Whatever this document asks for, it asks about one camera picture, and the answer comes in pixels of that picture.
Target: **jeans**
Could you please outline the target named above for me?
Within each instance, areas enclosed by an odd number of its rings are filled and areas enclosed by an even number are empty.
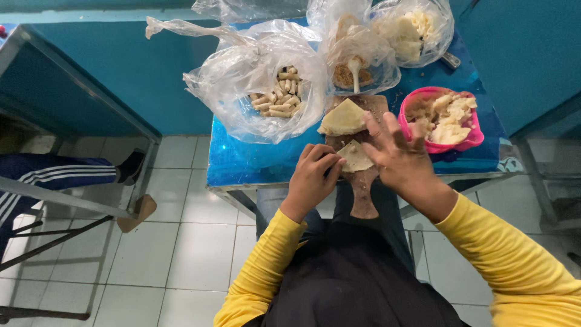
[[[256,239],[264,233],[268,223],[274,217],[280,207],[282,200],[288,195],[288,189],[260,189],[256,193],[256,205],[259,213],[256,215]],[[351,217],[353,208],[353,189],[351,185],[337,186],[337,197],[335,198],[335,212],[332,222],[346,222],[376,230],[391,246],[394,255],[413,274],[414,264],[406,240],[406,233],[399,212],[397,196],[388,187],[384,186],[380,180],[376,179],[371,184],[371,201],[379,212],[379,217],[375,219],[359,219]],[[324,233],[327,230],[330,219],[321,219],[316,209],[311,209],[305,216],[304,221],[308,224],[300,241]]]

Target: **plastic bag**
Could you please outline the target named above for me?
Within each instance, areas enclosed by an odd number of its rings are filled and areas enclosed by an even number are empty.
[[[352,95],[349,60],[361,62],[359,94],[376,94],[397,85],[401,73],[389,42],[370,29],[371,0],[310,0],[309,26],[323,35],[318,53],[325,59],[336,95]]]
[[[224,23],[303,17],[307,0],[196,0],[192,10]]]
[[[424,67],[440,59],[454,36],[448,0],[384,0],[371,9],[373,31],[389,41],[400,67]]]
[[[231,26],[210,29],[177,19],[161,22],[147,17],[147,23],[147,38],[162,29],[220,38],[218,51],[201,67],[184,73],[184,81],[187,91],[210,108],[228,134],[238,140],[276,144],[301,135],[323,116],[329,95],[327,71],[309,45],[320,41],[320,36],[308,27],[278,19],[243,31]],[[278,69],[291,65],[303,79],[300,111],[292,118],[260,116],[248,95],[272,92]]]

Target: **yellow long-sleeve shirt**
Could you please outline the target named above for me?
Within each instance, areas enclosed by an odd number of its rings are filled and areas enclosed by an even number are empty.
[[[274,215],[214,326],[239,327],[266,312],[306,227],[280,210]],[[581,280],[527,235],[462,195],[436,227],[492,288],[495,326],[581,326]]]

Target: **hand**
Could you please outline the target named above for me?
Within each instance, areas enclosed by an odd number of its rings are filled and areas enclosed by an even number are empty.
[[[346,161],[328,145],[307,144],[290,179],[289,194],[281,204],[282,213],[301,223],[309,210],[333,192]]]
[[[407,142],[391,112],[383,114],[385,128],[369,112],[364,120],[375,146],[369,143],[361,146],[378,165],[381,182],[433,223],[444,220],[454,208],[458,194],[434,174],[424,147],[422,127],[414,124],[412,140]]]

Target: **pink plastic container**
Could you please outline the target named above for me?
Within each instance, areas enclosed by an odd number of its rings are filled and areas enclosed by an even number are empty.
[[[424,98],[432,98],[432,97],[436,97],[438,94],[444,94],[444,93],[455,93],[455,94],[460,94],[463,97],[466,98],[474,98],[474,95],[470,92],[454,92],[449,88],[445,88],[445,87],[437,87],[437,86],[427,86],[427,87],[422,87],[419,88],[415,91],[413,91],[412,93],[409,93],[406,98],[403,100],[403,102],[401,103],[401,107],[400,107],[400,113],[399,116],[397,117],[397,121],[399,122],[399,125],[401,126],[401,130],[404,134],[404,136],[406,137],[406,140],[411,141],[411,130],[408,127],[407,124],[407,120],[406,120],[406,106],[411,102],[412,99],[415,99],[416,97],[424,97]],[[425,145],[426,145],[426,150],[428,150],[428,153],[442,153],[442,152],[446,152],[446,151],[450,151],[452,149],[454,150],[458,150],[458,151],[465,151],[469,148],[472,147],[477,147],[479,145],[482,144],[482,141],[484,141],[484,134],[482,134],[482,131],[480,130],[480,124],[478,123],[478,115],[476,114],[476,109],[472,109],[472,117],[470,118],[470,121],[472,122],[472,125],[476,126],[476,128],[472,129],[470,131],[470,133],[468,133],[468,136],[466,137],[466,139],[458,144],[436,144],[436,143],[432,143],[430,141],[425,141]],[[464,125],[462,125],[462,127],[469,127],[468,123],[464,123]]]

